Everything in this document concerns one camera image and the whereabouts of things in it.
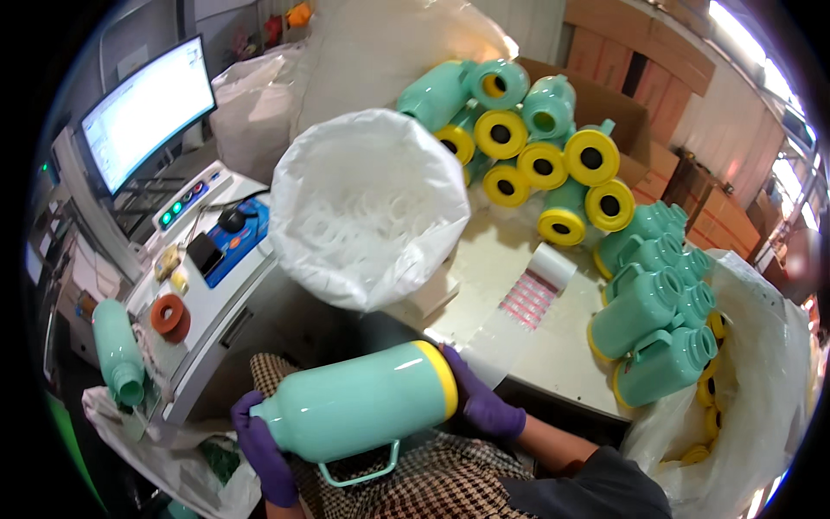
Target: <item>workbench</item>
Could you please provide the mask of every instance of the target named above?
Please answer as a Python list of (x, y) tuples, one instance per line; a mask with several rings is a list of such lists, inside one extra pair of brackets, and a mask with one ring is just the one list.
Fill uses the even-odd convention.
[[(535, 229), (519, 219), (499, 218), (486, 208), (479, 210), (444, 263), (450, 276), (461, 283), (457, 296), (426, 318), (407, 301), (384, 311), (428, 336), (446, 337), (464, 345), (525, 271), (540, 242)], [(619, 405), (611, 390), (616, 364), (596, 358), (586, 336), (588, 321), (603, 308), (600, 291), (605, 280), (594, 266), (588, 247), (558, 250), (576, 263), (578, 270), (539, 327), (529, 334), (531, 344), (510, 369), (508, 379), (630, 423), (637, 417), (637, 409)]]

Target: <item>orange rubber ring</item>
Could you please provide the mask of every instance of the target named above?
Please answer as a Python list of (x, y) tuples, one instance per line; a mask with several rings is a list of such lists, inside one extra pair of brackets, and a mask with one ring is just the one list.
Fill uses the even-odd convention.
[(176, 294), (161, 296), (153, 304), (150, 324), (167, 342), (179, 343), (190, 331), (190, 312)]

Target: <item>white machine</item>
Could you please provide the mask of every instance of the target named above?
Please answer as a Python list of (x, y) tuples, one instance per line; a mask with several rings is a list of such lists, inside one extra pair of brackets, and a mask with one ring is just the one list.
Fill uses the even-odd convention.
[[(217, 161), (171, 198), (168, 206), (199, 183), (205, 183), (207, 192), (215, 194), (182, 208), (176, 221), (157, 230), (151, 241), (184, 242), (202, 205), (231, 202), (265, 188)], [(268, 204), (266, 195), (257, 200)], [(160, 221), (163, 215), (155, 220)], [(193, 234), (207, 233), (217, 224), (218, 216), (219, 212), (203, 213)], [(320, 353), (318, 346), (346, 318), (346, 311), (317, 300), (288, 278), (277, 266), (267, 239), (248, 252), (214, 288), (208, 286), (183, 251), (181, 256), (183, 262), (178, 269), (188, 281), (182, 299), (190, 311), (191, 324), (183, 343), (177, 346), (187, 348), (187, 354), (173, 376), (173, 402), (160, 410), (168, 424), (180, 425), (188, 418), (227, 417), (231, 405), (253, 387), (249, 361), (255, 353), (287, 353), (301, 364), (314, 364)], [(153, 273), (147, 272), (124, 304), (129, 312), (139, 315), (158, 296), (171, 291), (170, 281), (159, 284)]]

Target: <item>hand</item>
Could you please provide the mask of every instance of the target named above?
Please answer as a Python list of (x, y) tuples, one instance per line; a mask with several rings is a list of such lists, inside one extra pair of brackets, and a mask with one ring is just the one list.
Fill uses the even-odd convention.
[(299, 499), (297, 486), (288, 463), (268, 432), (268, 426), (258, 416), (250, 416), (251, 406), (261, 403), (262, 393), (246, 393), (231, 408), (231, 421), (237, 430), (239, 447), (260, 477), (262, 495), (278, 507), (288, 508)]
[(456, 378), (459, 404), (464, 406), (466, 419), (483, 433), (497, 438), (518, 438), (525, 429), (525, 410), (506, 404), (493, 393), (451, 346), (439, 345), (438, 349), (444, 354)]

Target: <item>computer monitor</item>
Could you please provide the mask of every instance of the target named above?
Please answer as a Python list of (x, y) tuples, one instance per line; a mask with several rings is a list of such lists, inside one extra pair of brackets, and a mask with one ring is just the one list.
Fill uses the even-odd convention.
[(214, 108), (201, 37), (177, 45), (121, 81), (81, 120), (110, 195), (164, 143)]

